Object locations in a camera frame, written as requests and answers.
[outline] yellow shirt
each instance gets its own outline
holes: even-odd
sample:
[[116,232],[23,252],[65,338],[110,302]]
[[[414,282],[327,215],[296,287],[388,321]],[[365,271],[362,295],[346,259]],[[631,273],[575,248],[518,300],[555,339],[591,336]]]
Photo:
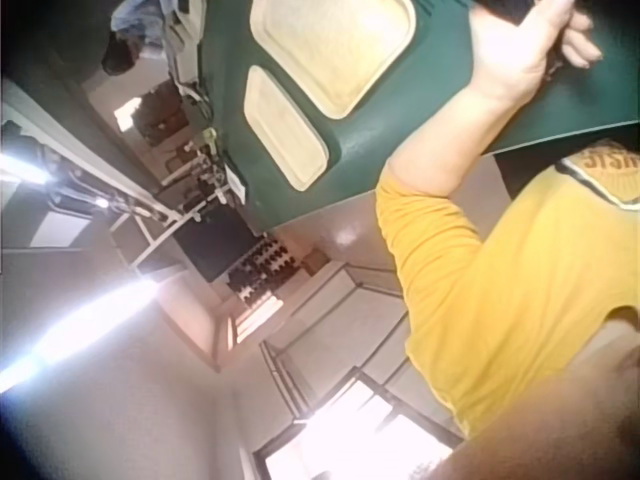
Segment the yellow shirt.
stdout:
[[[612,157],[618,169],[603,151],[582,167],[602,166],[594,176],[623,200],[640,196],[640,157]],[[612,310],[638,308],[639,212],[594,192],[551,167],[483,244],[449,199],[381,178],[378,220],[410,312],[407,352],[465,433],[567,366]]]

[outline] table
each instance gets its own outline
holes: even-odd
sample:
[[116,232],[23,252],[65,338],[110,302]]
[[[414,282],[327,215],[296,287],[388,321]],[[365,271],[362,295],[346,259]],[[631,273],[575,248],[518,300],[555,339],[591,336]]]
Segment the table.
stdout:
[[[385,160],[433,115],[471,74],[466,10],[436,0],[429,15],[414,0],[416,34],[405,52],[342,120],[322,115],[287,73],[254,41],[251,0],[212,0],[200,48],[202,82],[213,126],[248,185],[248,208],[269,229],[374,188]],[[565,68],[490,146],[504,151],[550,138],[638,122],[637,34],[622,34],[594,14],[594,39],[605,59],[588,72]],[[289,185],[243,115],[247,72],[268,70],[323,137],[330,151],[325,174],[305,192]]]

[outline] person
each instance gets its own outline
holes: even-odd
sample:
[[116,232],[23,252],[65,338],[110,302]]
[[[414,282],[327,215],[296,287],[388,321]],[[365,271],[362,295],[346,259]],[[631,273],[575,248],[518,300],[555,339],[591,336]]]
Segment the person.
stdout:
[[165,16],[172,0],[125,0],[111,16],[102,69],[110,76],[131,70],[138,58],[165,58]]
[[640,478],[639,336],[620,336],[542,381],[413,480]]
[[639,155],[605,142],[563,159],[484,244],[449,199],[534,97],[559,35],[585,75],[602,58],[574,7],[541,0],[515,26],[473,6],[471,80],[397,148],[376,189],[410,312],[408,355],[470,437],[543,379],[638,329]]

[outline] window frame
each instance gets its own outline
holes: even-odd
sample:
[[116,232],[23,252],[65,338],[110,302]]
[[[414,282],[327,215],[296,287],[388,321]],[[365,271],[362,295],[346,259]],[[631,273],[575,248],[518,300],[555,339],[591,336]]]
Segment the window frame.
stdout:
[[[432,435],[436,440],[438,440],[443,445],[451,448],[452,450],[454,450],[463,442],[463,439],[461,437],[447,430],[445,427],[435,422],[434,420],[431,420],[422,413],[418,412],[415,408],[411,407],[404,400],[391,393],[387,388],[380,385],[373,378],[371,378],[369,375],[367,375],[357,367],[351,368],[349,372],[347,372],[347,374],[342,377],[342,379],[331,390],[329,390],[326,395],[322,397],[322,399],[313,409],[313,412],[324,408],[332,400],[340,398],[341,393],[346,392],[354,383],[358,381],[369,387],[373,391],[373,395],[378,395],[380,398],[388,402],[392,407],[389,414],[384,418],[384,420],[382,420],[382,422],[378,426],[378,430],[387,426],[398,416],[404,415],[429,435]],[[269,440],[261,448],[253,452],[253,461],[260,480],[272,480],[269,469],[267,467],[267,459],[271,455],[275,454],[278,450],[286,447],[304,431],[304,429],[306,428],[306,425],[304,423],[305,420],[305,418],[297,419],[297,421],[294,420],[291,425],[286,427],[282,432]]]

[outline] hand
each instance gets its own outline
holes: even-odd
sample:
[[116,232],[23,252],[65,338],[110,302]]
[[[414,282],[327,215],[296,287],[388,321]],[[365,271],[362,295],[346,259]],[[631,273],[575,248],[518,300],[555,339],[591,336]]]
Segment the hand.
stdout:
[[562,52],[572,65],[589,68],[602,59],[586,36],[593,23],[575,11],[574,0],[541,0],[519,26],[475,5],[470,24],[470,88],[509,106],[520,107],[533,98],[545,74],[547,53],[565,27]]

